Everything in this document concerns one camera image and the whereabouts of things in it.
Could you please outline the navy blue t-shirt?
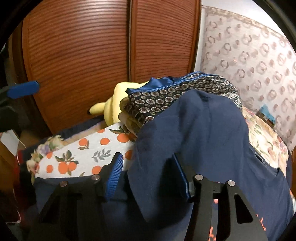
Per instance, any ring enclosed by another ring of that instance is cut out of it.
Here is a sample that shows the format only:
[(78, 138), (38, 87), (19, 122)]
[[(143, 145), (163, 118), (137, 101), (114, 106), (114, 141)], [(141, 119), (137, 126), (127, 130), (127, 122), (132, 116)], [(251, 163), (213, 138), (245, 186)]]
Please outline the navy blue t-shirt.
[(234, 181), (267, 239), (280, 238), (294, 214), (283, 172), (260, 159), (230, 99), (190, 90), (140, 130), (109, 201), (98, 193), (101, 174), (52, 182), (32, 240), (183, 240), (193, 206), (174, 154), (193, 174)]

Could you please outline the yellow plush toy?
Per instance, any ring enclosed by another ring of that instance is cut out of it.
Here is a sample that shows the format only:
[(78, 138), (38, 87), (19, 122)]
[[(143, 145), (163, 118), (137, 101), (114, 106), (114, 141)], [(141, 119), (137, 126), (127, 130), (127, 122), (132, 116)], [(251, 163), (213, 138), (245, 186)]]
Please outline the yellow plush toy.
[(111, 126), (115, 123), (119, 123), (120, 120), (118, 118), (118, 115), (121, 113), (119, 104), (123, 98), (127, 97), (126, 90), (128, 88), (138, 89), (138, 88), (144, 86), (145, 84), (147, 84), (147, 82), (144, 82), (144, 83), (120, 82), (120, 83), (118, 83), (114, 88), (113, 95), (106, 102), (100, 102), (100, 103), (93, 105), (89, 109), (90, 114), (92, 114), (92, 115), (103, 114), (104, 120), (105, 120), (107, 126)]

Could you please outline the brown folded garment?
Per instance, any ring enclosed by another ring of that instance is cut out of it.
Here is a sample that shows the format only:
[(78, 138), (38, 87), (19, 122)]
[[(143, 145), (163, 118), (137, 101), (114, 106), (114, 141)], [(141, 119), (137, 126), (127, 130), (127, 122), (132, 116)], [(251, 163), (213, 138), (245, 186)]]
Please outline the brown folded garment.
[(120, 101), (119, 107), (119, 120), (125, 124), (125, 126), (131, 133), (137, 136), (143, 126), (143, 124), (139, 122), (139, 118), (141, 117), (141, 115), (132, 105), (128, 97), (125, 97)]

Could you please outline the cardboard box blue contents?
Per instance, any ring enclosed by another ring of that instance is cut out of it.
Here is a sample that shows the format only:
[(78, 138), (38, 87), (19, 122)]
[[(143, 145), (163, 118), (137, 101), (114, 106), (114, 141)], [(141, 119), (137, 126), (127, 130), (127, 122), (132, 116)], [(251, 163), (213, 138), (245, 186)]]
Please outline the cardboard box blue contents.
[(257, 112), (256, 115), (267, 123), (271, 128), (276, 124), (275, 117), (269, 112), (269, 109), (266, 105), (263, 105)]

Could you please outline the orange print white blanket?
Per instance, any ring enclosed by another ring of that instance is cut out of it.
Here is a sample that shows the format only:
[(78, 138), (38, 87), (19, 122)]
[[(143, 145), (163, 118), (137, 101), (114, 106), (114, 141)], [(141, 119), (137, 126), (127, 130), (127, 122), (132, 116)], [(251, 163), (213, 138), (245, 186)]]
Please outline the orange print white blanket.
[(132, 163), (137, 137), (123, 123), (96, 131), (65, 147), (50, 152), (38, 163), (35, 178), (73, 178), (98, 174), (111, 163), (115, 153), (123, 155), (125, 171)]

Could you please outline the navy patterned silk garment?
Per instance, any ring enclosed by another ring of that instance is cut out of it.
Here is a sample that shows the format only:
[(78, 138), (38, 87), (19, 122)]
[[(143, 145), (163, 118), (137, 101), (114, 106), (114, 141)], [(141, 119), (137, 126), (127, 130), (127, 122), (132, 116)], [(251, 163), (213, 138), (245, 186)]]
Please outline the navy patterned silk garment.
[(221, 75), (201, 71), (182, 77), (151, 78), (139, 88), (128, 88), (127, 97), (120, 102), (120, 109), (130, 114), (142, 126), (169, 108), (189, 90), (227, 97), (242, 109), (239, 91), (230, 81)]

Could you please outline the wooden louvered wardrobe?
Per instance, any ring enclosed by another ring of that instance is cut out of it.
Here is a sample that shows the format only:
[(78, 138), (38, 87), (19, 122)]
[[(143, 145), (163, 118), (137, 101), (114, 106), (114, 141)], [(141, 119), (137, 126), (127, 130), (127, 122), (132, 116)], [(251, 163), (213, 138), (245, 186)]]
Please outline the wooden louvered wardrobe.
[(24, 100), (30, 127), (56, 134), (119, 82), (192, 72), (200, 18), (200, 1), (39, 2), (9, 37), (16, 81), (40, 85)]

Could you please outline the patterned lace curtain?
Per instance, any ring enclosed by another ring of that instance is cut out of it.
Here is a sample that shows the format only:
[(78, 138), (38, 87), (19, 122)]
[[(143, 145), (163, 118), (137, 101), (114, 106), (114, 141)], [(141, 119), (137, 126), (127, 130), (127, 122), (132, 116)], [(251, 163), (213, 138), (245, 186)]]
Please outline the patterned lace curtain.
[(202, 16), (200, 70), (229, 80), (251, 111), (267, 106), (276, 132), (293, 150), (295, 51), (287, 38), (231, 11), (203, 6)]

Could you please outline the floral cream bedspread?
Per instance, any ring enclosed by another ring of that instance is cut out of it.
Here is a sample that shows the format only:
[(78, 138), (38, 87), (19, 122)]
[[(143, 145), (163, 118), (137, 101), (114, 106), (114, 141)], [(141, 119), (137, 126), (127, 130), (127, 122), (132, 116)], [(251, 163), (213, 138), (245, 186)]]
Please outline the floral cream bedspread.
[(242, 114), (249, 129), (250, 144), (274, 169), (280, 168), (285, 174), (288, 163), (288, 148), (279, 135), (262, 119), (246, 107)]

